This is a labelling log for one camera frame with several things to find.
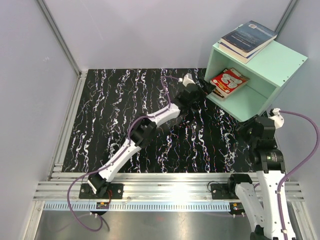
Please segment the black paperback book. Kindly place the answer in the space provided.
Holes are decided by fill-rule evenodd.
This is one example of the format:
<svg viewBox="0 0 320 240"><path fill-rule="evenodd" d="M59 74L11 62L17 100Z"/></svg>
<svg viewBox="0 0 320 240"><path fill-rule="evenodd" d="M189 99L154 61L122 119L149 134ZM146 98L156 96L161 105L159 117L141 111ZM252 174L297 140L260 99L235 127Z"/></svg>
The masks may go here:
<svg viewBox="0 0 320 240"><path fill-rule="evenodd" d="M213 93L213 95L214 95L216 98L218 98L218 99L220 99L220 100L225 100L225 99L226 99L226 97L221 94L221 92L218 90L217 87L214 88L214 90L212 91L212 93Z"/></svg>

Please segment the red book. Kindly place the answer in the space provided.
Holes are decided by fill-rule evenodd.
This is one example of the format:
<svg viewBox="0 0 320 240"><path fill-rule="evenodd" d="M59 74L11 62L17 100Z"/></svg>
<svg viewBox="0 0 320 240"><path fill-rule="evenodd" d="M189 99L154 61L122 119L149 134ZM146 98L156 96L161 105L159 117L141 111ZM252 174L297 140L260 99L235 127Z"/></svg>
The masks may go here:
<svg viewBox="0 0 320 240"><path fill-rule="evenodd" d="M235 68L225 68L219 75L210 80L212 85L218 88L225 98L234 94L238 89L247 84L250 80Z"/></svg>

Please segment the blue orange paperback book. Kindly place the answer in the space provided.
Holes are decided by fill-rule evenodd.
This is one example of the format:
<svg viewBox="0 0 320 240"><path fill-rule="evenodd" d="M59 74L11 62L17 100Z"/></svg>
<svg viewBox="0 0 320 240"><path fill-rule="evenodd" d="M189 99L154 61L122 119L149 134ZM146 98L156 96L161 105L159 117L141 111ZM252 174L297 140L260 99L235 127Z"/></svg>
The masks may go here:
<svg viewBox="0 0 320 240"><path fill-rule="evenodd" d="M240 62L247 64L252 58L254 58L260 51L263 50L263 48L260 48L259 50L253 52L251 55L245 57L243 55L241 55L240 53L232 50L230 47L226 46L224 43L219 43L218 48L227 53L228 55L232 56L233 58L239 60Z"/></svg>

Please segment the dark blue hardcover book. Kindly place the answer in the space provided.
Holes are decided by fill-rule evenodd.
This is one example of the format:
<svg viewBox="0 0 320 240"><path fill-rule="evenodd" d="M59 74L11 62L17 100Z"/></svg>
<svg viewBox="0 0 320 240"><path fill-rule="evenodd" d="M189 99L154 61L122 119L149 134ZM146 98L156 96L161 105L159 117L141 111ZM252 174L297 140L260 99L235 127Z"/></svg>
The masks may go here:
<svg viewBox="0 0 320 240"><path fill-rule="evenodd" d="M248 57L273 41L278 34L253 20L238 26L220 39L219 44Z"/></svg>

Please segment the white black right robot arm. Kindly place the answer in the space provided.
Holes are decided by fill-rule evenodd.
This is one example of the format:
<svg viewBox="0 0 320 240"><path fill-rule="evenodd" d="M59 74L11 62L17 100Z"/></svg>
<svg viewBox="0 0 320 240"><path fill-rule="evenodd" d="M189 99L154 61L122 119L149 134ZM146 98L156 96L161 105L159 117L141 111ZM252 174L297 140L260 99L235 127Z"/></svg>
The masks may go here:
<svg viewBox="0 0 320 240"><path fill-rule="evenodd" d="M237 128L250 146L249 158L261 189L262 201L257 197L253 181L248 174L230 175L226 192L239 199L249 220L252 240L295 240L285 193L286 168L284 156L277 148L276 129L284 125L280 113L254 117L240 123Z"/></svg>

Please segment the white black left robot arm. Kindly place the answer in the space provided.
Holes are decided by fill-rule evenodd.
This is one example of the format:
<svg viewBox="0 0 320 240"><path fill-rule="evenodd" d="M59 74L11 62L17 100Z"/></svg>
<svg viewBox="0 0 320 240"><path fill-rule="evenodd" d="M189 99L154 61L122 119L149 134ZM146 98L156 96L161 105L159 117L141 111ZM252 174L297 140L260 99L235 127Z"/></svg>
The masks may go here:
<svg viewBox="0 0 320 240"><path fill-rule="evenodd" d="M190 109L194 103L203 101L216 88L200 80L194 82L188 75L182 79L183 89L160 110L139 116L130 125L127 137L119 150L98 170L88 175L90 193L97 199L107 195L108 187L116 173L137 152L146 148L154 139L156 130L170 120L176 119Z"/></svg>

